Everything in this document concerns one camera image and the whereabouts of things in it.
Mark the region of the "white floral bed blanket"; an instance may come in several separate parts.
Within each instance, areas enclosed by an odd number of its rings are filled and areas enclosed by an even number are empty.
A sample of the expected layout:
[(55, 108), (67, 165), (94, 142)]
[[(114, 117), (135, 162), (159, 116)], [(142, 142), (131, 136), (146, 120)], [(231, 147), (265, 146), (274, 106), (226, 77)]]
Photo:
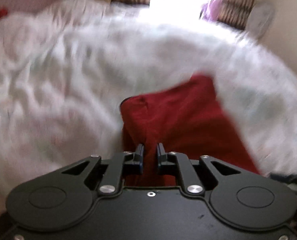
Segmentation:
[(297, 76), (221, 24), (61, 0), (0, 20), (0, 214), (20, 183), (121, 150), (122, 100), (202, 73), (264, 174), (297, 173)]

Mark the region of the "purple hanging cloth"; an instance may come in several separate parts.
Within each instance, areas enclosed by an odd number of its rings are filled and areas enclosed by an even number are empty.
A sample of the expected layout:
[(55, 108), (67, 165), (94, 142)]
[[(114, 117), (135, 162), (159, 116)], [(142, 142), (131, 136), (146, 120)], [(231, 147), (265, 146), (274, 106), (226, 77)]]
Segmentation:
[(215, 22), (219, 18), (223, 0), (210, 0), (202, 6), (200, 19)]

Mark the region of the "dark red garment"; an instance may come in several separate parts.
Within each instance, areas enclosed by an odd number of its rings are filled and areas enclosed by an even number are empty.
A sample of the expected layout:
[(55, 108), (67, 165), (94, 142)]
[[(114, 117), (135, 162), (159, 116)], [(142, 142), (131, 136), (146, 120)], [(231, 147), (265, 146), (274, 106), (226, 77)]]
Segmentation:
[(124, 151), (144, 145), (143, 173), (126, 177), (127, 186), (175, 186), (173, 176), (156, 169), (156, 149), (180, 152), (189, 159), (209, 155), (258, 173), (232, 122), (216, 99), (211, 77), (194, 75), (188, 82), (158, 93), (142, 94), (120, 105)]

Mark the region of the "striped brown right curtain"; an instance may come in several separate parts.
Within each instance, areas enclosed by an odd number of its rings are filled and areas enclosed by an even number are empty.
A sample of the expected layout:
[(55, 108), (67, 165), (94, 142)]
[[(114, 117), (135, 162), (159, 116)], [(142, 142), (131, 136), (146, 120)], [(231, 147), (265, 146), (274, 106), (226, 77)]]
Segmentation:
[(222, 0), (217, 20), (233, 28), (244, 30), (255, 0)]

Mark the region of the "white patterned pillow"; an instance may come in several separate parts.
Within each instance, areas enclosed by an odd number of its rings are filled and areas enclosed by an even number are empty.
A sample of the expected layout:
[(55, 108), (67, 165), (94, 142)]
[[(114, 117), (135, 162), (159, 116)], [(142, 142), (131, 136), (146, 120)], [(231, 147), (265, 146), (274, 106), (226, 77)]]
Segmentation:
[(260, 1), (251, 10), (245, 31), (254, 39), (261, 38), (273, 21), (275, 9), (270, 2)]

